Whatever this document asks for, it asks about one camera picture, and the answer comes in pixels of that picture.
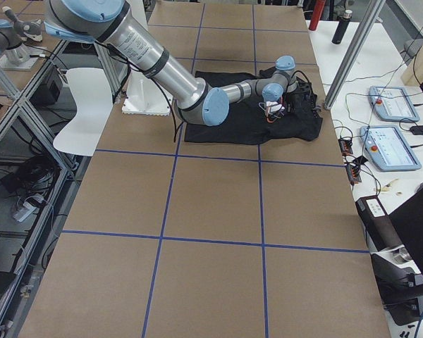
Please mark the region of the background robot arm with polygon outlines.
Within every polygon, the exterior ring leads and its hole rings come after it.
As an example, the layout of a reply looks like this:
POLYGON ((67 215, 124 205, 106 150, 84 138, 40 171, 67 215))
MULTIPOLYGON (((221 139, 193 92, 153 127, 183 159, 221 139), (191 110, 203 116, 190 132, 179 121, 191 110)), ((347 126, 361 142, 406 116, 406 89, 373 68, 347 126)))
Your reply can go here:
POLYGON ((0 56, 5 51, 17 49, 22 44, 23 41, 13 29, 13 25, 5 19, 0 19, 0 56))

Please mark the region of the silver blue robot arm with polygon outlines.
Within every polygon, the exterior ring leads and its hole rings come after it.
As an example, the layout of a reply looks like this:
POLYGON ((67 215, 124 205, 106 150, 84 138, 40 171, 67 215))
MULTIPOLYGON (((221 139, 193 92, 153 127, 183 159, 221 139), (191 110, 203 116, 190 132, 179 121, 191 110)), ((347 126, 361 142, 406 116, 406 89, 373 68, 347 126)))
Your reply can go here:
POLYGON ((45 1, 48 34, 73 42, 100 43, 123 54, 146 78, 156 80, 176 100, 177 116, 190 124, 216 126, 231 103, 262 96, 265 103, 294 92, 299 82, 291 56, 276 60, 271 77, 211 87, 194 77, 132 14, 127 1, 45 1))

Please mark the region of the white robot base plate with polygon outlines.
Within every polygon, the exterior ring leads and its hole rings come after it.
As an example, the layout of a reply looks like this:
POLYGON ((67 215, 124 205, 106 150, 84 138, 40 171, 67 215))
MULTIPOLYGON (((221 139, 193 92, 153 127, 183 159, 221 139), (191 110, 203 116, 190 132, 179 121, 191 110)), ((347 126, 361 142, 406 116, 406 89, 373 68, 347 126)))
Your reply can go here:
POLYGON ((132 71, 128 79, 124 114, 169 115, 173 96, 141 73, 132 71))

